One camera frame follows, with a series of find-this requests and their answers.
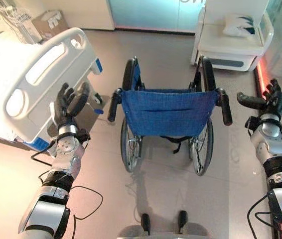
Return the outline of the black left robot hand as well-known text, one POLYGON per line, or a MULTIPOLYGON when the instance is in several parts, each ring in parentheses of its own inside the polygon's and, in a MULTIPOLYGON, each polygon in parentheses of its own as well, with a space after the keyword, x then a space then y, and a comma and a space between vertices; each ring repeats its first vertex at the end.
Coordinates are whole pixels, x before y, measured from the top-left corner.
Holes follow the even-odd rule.
POLYGON ((88 101, 90 86, 83 82, 75 92, 74 88, 64 83, 53 102, 53 122, 57 129, 66 125, 77 126, 75 117, 84 108, 88 101))

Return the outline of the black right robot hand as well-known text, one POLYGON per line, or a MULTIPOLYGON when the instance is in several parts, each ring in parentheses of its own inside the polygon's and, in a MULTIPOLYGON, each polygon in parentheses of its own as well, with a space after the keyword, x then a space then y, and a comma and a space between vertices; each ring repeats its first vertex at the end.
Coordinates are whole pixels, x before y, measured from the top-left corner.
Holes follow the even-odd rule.
POLYGON ((248 96, 242 92, 237 93, 237 101, 242 106, 250 109, 261 110, 264 114, 276 115, 282 118, 282 90, 276 78, 270 80, 263 92, 265 99, 248 96))

